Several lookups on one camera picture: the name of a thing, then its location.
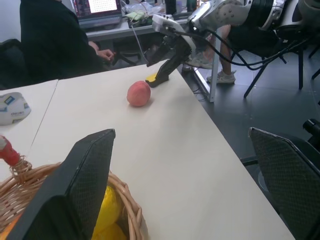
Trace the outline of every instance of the laptop screen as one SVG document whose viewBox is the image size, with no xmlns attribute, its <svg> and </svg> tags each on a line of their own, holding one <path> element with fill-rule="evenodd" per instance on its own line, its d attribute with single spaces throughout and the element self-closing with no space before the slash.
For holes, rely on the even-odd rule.
<svg viewBox="0 0 320 240">
<path fill-rule="evenodd" d="M 72 0 L 79 19 L 90 19 L 121 14 L 119 0 Z"/>
</svg>

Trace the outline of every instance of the person's hand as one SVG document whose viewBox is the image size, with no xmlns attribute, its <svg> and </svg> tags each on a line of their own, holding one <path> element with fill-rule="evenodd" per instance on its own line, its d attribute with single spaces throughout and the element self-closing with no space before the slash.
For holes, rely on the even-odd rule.
<svg viewBox="0 0 320 240">
<path fill-rule="evenodd" d="M 98 51 L 98 56 L 108 62 L 112 62 L 115 58 L 115 54 L 109 49 Z"/>
<path fill-rule="evenodd" d="M 91 46 L 94 50 L 95 50 L 95 54 L 98 55 L 98 52 L 99 52 L 99 47 L 97 44 L 95 44 L 93 41 L 90 41 L 89 42 L 89 46 Z"/>
</svg>

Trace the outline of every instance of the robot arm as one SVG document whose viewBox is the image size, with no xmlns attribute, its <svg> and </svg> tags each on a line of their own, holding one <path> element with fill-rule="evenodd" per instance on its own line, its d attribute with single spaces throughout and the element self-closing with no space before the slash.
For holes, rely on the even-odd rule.
<svg viewBox="0 0 320 240">
<path fill-rule="evenodd" d="M 169 80 L 169 74 L 195 52 L 193 40 L 175 32 L 192 32 L 201 36 L 202 33 L 214 32 L 224 25 L 246 25 L 259 27 L 261 30 L 278 29 L 284 35 L 289 32 L 289 35 L 292 36 L 293 33 L 294 36 L 297 27 L 320 26 L 320 0 L 211 0 L 192 13 L 188 18 L 186 31 L 174 20 L 154 15 L 153 29 L 166 37 L 147 66 L 159 62 L 171 49 L 176 49 L 176 54 L 161 66 L 155 80 L 147 83 L 156 87 Z"/>
<path fill-rule="evenodd" d="M 202 4 L 188 21 L 200 31 L 224 25 L 248 25 L 267 30 L 279 20 L 285 0 L 211 0 Z"/>
</svg>

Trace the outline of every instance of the person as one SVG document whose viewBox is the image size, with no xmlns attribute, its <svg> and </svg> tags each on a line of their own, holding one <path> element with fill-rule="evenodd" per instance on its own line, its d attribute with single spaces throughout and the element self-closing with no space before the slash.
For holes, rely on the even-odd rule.
<svg viewBox="0 0 320 240">
<path fill-rule="evenodd" d="M 114 53 L 89 42 L 61 0 L 21 0 L 21 47 L 33 83 L 105 71 Z"/>
<path fill-rule="evenodd" d="M 221 27 L 221 38 L 223 40 L 227 40 L 228 35 L 231 31 L 230 25 L 225 25 Z M 216 37 L 211 36 L 209 39 L 212 45 L 215 44 Z M 227 59 L 231 60 L 231 50 L 221 42 L 220 53 L 222 53 Z M 212 69 L 212 61 L 215 52 L 212 48 L 207 46 L 205 51 L 199 52 L 196 56 L 188 62 L 188 64 L 196 67 L 196 68 L 204 68 L 204 69 Z M 231 71 L 231 64 L 220 57 L 220 62 L 222 65 L 222 70 L 218 72 L 217 84 L 234 84 L 236 81 L 235 72 Z"/>
</svg>

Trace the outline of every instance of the black cable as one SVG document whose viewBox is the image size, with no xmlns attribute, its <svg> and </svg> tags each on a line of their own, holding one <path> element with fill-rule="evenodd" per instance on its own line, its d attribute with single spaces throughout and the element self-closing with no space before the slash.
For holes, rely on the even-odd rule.
<svg viewBox="0 0 320 240">
<path fill-rule="evenodd" d="M 301 46 L 302 44 L 305 44 L 307 41 L 309 41 L 310 39 L 312 39 L 314 37 L 311 36 L 309 38 L 307 38 L 306 40 L 298 43 L 297 45 L 294 45 L 296 44 L 297 41 L 293 41 L 291 44 L 289 44 L 286 48 L 284 48 L 283 50 L 279 51 L 277 54 L 274 54 L 262 61 L 258 61 L 258 62 L 254 62 L 254 63 L 247 63 L 244 58 L 237 52 L 237 51 L 234 51 L 234 53 L 241 59 L 241 61 L 243 63 L 237 63 L 237 62 L 233 62 L 231 60 L 229 60 L 228 58 L 226 58 L 223 54 L 221 54 L 209 41 L 205 40 L 204 38 L 202 38 L 201 36 L 198 36 L 196 34 L 192 34 L 192 33 L 186 33 L 186 32 L 178 32 L 178 31 L 175 31 L 173 30 L 174 33 L 178 34 L 178 35 L 182 35 L 182 36 L 188 36 L 188 37 L 191 37 L 191 38 L 194 38 L 194 39 L 198 39 L 202 42 L 205 42 L 205 44 L 207 44 L 211 49 L 213 49 L 213 51 L 215 53 L 217 53 L 219 55 L 219 57 L 221 57 L 222 59 L 224 59 L 225 61 L 227 61 L 228 63 L 230 64 L 234 64 L 234 65 L 237 65 L 237 66 L 246 66 L 248 69 L 250 70 L 258 70 L 258 69 L 261 69 L 263 68 L 265 65 L 271 63 L 272 61 L 274 61 L 276 58 L 278 58 L 279 56 L 282 56 L 283 54 L 286 54 L 288 53 L 289 51 L 291 51 L 292 49 L 294 48 L 297 48 L 299 46 Z M 224 43 L 228 48 L 232 49 L 232 47 L 230 47 L 230 45 L 224 41 L 220 36 L 218 36 L 215 32 L 211 32 L 212 34 L 214 34 L 222 43 Z M 262 64 L 260 65 L 259 67 L 250 67 L 250 66 L 253 66 L 253 65 L 257 65 L 257 64 Z"/>
<path fill-rule="evenodd" d="M 149 61 L 147 60 L 147 58 L 146 58 L 146 56 L 145 56 L 145 54 L 144 54 L 144 51 L 142 50 L 142 47 L 141 47 L 141 45 L 140 45 L 139 38 L 138 38 L 138 36 L 137 36 L 137 34 L 136 34 L 136 31 L 135 31 L 135 29 L 134 29 L 134 25 L 133 25 L 133 24 L 131 24 L 131 28 L 132 28 L 133 34 L 134 34 L 134 36 L 135 36 L 135 39 L 136 39 L 136 41 L 137 41 L 137 43 L 138 43 L 138 46 L 139 46 L 139 48 L 140 48 L 142 57 L 144 58 L 146 64 L 148 64 Z"/>
<path fill-rule="evenodd" d="M 200 89 L 199 86 L 197 87 L 196 90 L 192 90 L 192 93 L 193 93 L 196 97 L 197 97 L 198 94 L 200 94 L 200 95 L 203 96 L 202 99 L 198 99 L 198 98 L 197 98 L 197 100 L 198 100 L 199 102 L 205 101 L 206 98 L 208 97 L 208 94 L 207 94 L 206 92 L 204 92 L 204 91 L 201 91 L 201 89 Z"/>
<path fill-rule="evenodd" d="M 186 33 L 186 32 L 178 32 L 178 31 L 174 31 L 174 33 L 178 34 L 178 35 L 182 35 L 182 36 L 188 36 L 188 37 L 191 37 L 191 38 L 194 38 L 194 39 L 198 39 L 202 42 L 205 42 L 205 44 L 207 44 L 211 49 L 213 49 L 213 51 L 215 53 L 217 53 L 219 55 L 219 57 L 221 57 L 222 59 L 224 59 L 225 61 L 227 61 L 228 63 L 230 64 L 233 64 L 233 65 L 237 65 L 237 66 L 246 66 L 248 69 L 250 70 L 258 70 L 258 69 L 261 69 L 262 67 L 264 67 L 266 64 L 269 64 L 268 63 L 264 63 L 263 65 L 259 66 L 259 67 L 256 67 L 256 68 L 252 68 L 250 67 L 250 65 L 243 59 L 243 57 L 238 53 L 238 57 L 242 60 L 242 62 L 244 63 L 237 63 L 237 62 L 234 62 L 234 61 L 231 61 L 229 60 L 228 58 L 226 58 L 222 53 L 220 53 L 209 41 L 203 39 L 201 36 L 198 36 L 196 34 L 192 34 L 192 33 Z"/>
<path fill-rule="evenodd" d="M 210 31 L 208 30 L 211 34 L 213 34 L 216 38 L 218 38 L 223 44 L 225 44 L 229 49 L 231 49 L 240 59 L 243 59 L 242 56 L 240 55 L 240 53 L 236 50 L 234 50 L 224 39 L 222 39 L 216 32 L 214 31 Z M 267 58 L 265 58 L 264 60 L 261 60 L 261 61 L 257 61 L 257 62 L 254 62 L 254 63 L 248 63 L 249 66 L 252 66 L 252 65 L 257 65 L 257 64 L 262 64 L 262 63 L 265 63 L 265 62 L 268 62 L 269 60 L 273 61 L 275 60 L 276 58 L 280 57 L 281 55 L 283 54 L 286 54 L 287 50 L 292 50 L 293 48 L 297 48 L 299 47 L 300 45 L 306 43 L 307 41 L 311 40 L 315 35 L 312 35 L 311 37 L 305 39 L 304 41 L 300 42 L 299 44 L 295 45 L 295 46 L 292 46 L 294 45 L 295 43 L 297 43 L 297 40 L 293 41 L 292 43 L 290 43 L 287 47 L 285 47 L 284 49 L 282 49 L 281 51 L 279 51 L 278 53 L 272 55 L 272 56 L 269 56 Z"/>
</svg>

